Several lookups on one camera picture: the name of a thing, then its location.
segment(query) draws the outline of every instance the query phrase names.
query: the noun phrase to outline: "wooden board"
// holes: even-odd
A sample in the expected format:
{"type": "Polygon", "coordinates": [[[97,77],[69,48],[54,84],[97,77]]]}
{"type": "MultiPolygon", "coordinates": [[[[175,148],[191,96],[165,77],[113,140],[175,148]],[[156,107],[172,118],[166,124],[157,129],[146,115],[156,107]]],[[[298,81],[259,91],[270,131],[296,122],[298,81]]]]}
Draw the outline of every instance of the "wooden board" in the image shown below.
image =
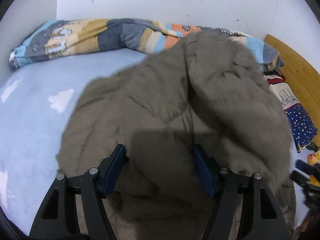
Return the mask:
{"type": "Polygon", "coordinates": [[[320,74],[297,52],[275,37],[268,34],[265,43],[279,51],[285,64],[280,69],[281,73],[318,128],[318,135],[313,141],[320,145],[320,74]]]}

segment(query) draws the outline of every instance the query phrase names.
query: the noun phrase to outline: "patchwork patterned blanket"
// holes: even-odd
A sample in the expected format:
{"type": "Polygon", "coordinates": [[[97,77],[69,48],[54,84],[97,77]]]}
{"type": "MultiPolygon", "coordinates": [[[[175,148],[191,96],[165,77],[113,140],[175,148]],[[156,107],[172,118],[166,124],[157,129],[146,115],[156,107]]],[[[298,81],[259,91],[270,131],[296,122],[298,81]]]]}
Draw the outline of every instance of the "patchwork patterned blanket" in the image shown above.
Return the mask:
{"type": "Polygon", "coordinates": [[[16,70],[33,62],[125,47],[151,55],[171,48],[190,32],[207,30],[247,46],[264,71],[284,65],[278,51],[246,33],[128,18],[48,21],[11,52],[9,61],[16,70]]]}

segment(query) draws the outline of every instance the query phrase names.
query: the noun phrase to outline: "brown jacket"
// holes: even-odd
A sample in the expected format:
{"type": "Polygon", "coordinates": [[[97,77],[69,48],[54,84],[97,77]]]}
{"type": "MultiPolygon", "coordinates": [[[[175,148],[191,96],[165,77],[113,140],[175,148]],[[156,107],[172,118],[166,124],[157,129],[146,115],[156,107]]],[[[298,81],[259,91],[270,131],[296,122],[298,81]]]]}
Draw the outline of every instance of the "brown jacket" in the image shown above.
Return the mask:
{"type": "MultiPolygon", "coordinates": [[[[233,172],[261,173],[293,224],[290,127],[241,44],[192,33],[138,66],[90,83],[63,135],[60,169],[83,174],[118,143],[129,161],[105,201],[118,239],[201,238],[214,203],[201,187],[194,143],[233,172]]],[[[240,211],[230,239],[239,220],[240,211]]]]}

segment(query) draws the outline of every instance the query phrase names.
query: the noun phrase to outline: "white wall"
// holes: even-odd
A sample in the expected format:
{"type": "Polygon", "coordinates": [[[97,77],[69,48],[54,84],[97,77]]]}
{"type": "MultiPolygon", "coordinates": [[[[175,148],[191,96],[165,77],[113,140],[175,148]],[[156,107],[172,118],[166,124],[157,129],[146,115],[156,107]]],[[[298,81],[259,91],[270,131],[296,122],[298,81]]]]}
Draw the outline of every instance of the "white wall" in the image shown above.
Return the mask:
{"type": "Polygon", "coordinates": [[[0,22],[0,87],[11,75],[9,55],[40,24],[56,18],[57,0],[14,0],[0,22]]]}
{"type": "Polygon", "coordinates": [[[270,33],[320,72],[320,24],[304,0],[57,0],[58,19],[121,17],[270,33]]]}

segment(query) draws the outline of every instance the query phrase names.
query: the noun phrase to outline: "light blue bedsheet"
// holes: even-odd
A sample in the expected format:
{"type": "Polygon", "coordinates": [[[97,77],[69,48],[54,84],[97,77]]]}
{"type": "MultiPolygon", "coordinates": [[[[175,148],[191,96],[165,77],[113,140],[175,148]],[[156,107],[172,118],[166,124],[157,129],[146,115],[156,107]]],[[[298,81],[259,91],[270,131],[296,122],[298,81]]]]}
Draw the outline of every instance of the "light blue bedsheet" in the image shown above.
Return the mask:
{"type": "Polygon", "coordinates": [[[56,176],[60,137],[85,86],[145,56],[120,49],[39,62],[0,89],[0,204],[25,234],[56,176]]]}

